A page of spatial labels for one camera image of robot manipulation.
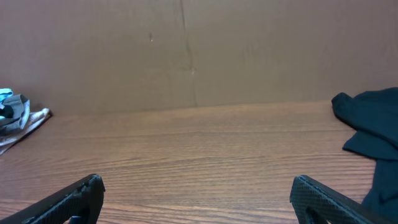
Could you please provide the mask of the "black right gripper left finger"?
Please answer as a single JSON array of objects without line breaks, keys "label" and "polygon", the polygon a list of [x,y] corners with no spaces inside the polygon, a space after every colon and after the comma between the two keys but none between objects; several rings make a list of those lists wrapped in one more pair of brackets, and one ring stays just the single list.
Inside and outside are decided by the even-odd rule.
[{"label": "black right gripper left finger", "polygon": [[1,220],[1,224],[96,224],[105,187],[101,176],[90,174],[41,201]]}]

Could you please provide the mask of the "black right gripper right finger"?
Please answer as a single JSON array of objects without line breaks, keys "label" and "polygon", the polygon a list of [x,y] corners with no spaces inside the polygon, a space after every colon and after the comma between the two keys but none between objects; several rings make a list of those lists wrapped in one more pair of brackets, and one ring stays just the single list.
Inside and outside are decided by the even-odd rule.
[{"label": "black right gripper right finger", "polygon": [[392,224],[307,175],[294,178],[290,203],[300,224]]}]

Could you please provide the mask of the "light blue t-shirt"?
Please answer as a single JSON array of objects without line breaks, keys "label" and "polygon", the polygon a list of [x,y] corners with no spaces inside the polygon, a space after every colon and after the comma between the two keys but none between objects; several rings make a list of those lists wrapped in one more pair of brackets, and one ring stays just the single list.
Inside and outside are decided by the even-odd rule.
[{"label": "light blue t-shirt", "polygon": [[12,96],[13,95],[13,91],[11,90],[11,89],[9,89],[9,88],[2,88],[1,89],[1,108],[2,108],[2,106],[4,105],[3,103],[4,103],[4,100],[6,99],[6,98],[9,98],[10,96]]}]

